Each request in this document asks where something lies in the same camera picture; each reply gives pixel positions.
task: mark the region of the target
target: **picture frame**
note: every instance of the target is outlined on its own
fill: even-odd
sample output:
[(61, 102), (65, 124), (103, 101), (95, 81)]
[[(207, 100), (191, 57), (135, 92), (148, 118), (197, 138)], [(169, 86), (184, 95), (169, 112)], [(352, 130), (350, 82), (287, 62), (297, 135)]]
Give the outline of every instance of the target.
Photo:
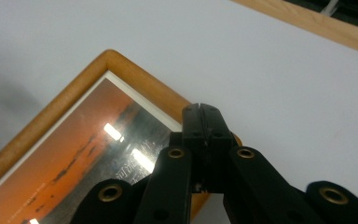
[[(7, 211), (5, 211), (5, 205), (2, 204), (1, 220), (7, 223), (19, 221), (29, 223), (33, 217), (35, 217), (34, 220), (46, 218), (47, 213), (51, 214), (51, 211), (61, 211), (62, 209), (55, 208), (65, 203), (64, 199), (71, 201), (67, 199), (70, 194), (72, 200), (75, 197), (79, 203), (79, 200), (87, 193), (83, 187), (79, 187), (81, 181), (84, 182), (84, 179), (87, 179), (85, 176), (90, 176), (91, 171), (96, 169), (94, 167), (102, 163), (104, 166), (101, 165), (100, 170), (93, 171), (92, 181), (96, 181), (95, 176), (99, 176), (101, 170), (106, 170), (105, 164), (111, 163), (120, 170), (111, 171), (112, 177), (127, 178), (129, 182), (139, 181), (147, 175), (145, 171), (145, 169), (148, 170), (147, 167), (138, 165), (141, 167), (138, 167), (138, 171), (142, 170), (142, 172), (136, 174), (136, 162), (127, 164), (128, 162), (124, 161), (129, 161), (128, 157), (126, 160), (114, 160), (117, 154), (112, 154), (111, 161), (101, 162), (101, 158), (106, 157), (104, 148), (119, 148), (118, 142), (124, 141), (124, 132), (132, 133), (133, 127), (136, 129), (136, 126), (132, 125), (132, 131), (125, 130), (130, 126), (127, 123), (134, 123), (135, 118), (139, 117), (140, 111), (144, 120), (155, 118), (156, 124), (154, 125), (158, 126), (156, 130), (163, 131), (157, 131), (153, 138), (158, 142), (157, 144), (153, 142), (142, 145), (141, 143), (138, 147), (150, 144), (154, 144), (153, 147), (159, 144), (161, 147), (162, 144), (159, 142), (161, 134), (167, 138), (166, 133), (170, 130), (180, 131), (177, 129), (180, 128), (179, 124), (182, 122), (182, 108), (189, 104), (188, 100), (120, 53), (111, 49), (106, 50), (0, 151), (0, 201), (3, 202), (11, 197), (19, 198), (17, 201), (12, 200), (13, 208)], [(89, 131), (95, 130), (92, 128), (94, 124), (106, 118), (115, 122), (120, 119), (124, 120), (125, 125), (118, 128), (123, 133), (109, 123), (104, 125), (105, 132), (103, 133)], [(130, 154), (126, 154), (127, 156), (134, 155), (135, 150), (135, 154), (142, 154), (140, 150), (133, 147), (134, 144), (131, 142), (125, 145), (125, 148), (131, 146), (132, 149)], [(74, 151), (66, 150), (67, 148), (73, 148)], [(61, 182), (58, 184), (63, 176), (65, 176), (65, 181), (61, 182), (64, 184)], [(75, 189), (80, 189), (78, 191), (81, 193), (73, 193)], [(192, 217), (197, 214), (207, 198), (208, 194), (193, 195)], [(65, 211), (64, 214), (60, 214), (62, 216), (60, 220), (64, 217), (67, 221), (73, 213), (74, 209), (71, 212)]]

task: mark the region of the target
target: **white surface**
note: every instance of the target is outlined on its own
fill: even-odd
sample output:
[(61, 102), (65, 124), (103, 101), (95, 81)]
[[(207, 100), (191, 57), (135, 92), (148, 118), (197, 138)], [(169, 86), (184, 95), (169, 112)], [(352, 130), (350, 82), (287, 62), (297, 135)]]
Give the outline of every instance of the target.
[(358, 51), (229, 1), (0, 1), (0, 148), (105, 49), (220, 108), (295, 187), (358, 196)]

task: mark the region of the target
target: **framed picture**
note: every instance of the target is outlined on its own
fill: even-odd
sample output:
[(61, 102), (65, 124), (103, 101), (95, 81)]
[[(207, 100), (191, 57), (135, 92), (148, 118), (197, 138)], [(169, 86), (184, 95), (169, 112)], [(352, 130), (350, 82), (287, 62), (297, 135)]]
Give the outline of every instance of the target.
[[(69, 223), (95, 184), (138, 182), (181, 130), (188, 104), (104, 52), (0, 152), (0, 223)], [(193, 196), (192, 216), (206, 199)]]

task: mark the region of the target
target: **black metal part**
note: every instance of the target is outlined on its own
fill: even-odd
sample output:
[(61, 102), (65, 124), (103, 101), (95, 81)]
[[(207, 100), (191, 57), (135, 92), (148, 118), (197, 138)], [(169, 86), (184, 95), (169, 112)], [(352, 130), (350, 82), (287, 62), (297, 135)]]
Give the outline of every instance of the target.
[[(246, 202), (256, 223), (324, 223), (257, 150), (232, 148), (227, 173), (229, 187), (236, 187), (236, 196), (243, 198), (241, 203)], [(239, 205), (231, 203), (231, 197), (227, 200), (231, 207)]]
[(97, 184), (71, 223), (188, 223), (191, 192), (224, 193), (231, 223), (358, 223), (358, 198), (330, 182), (304, 193), (257, 150), (238, 147), (219, 110), (190, 105), (183, 130), (171, 133), (153, 174), (131, 186)]
[(185, 147), (161, 150), (133, 223), (189, 222), (191, 157)]
[(340, 185), (313, 182), (307, 187), (306, 199), (328, 223), (358, 223), (358, 198)]

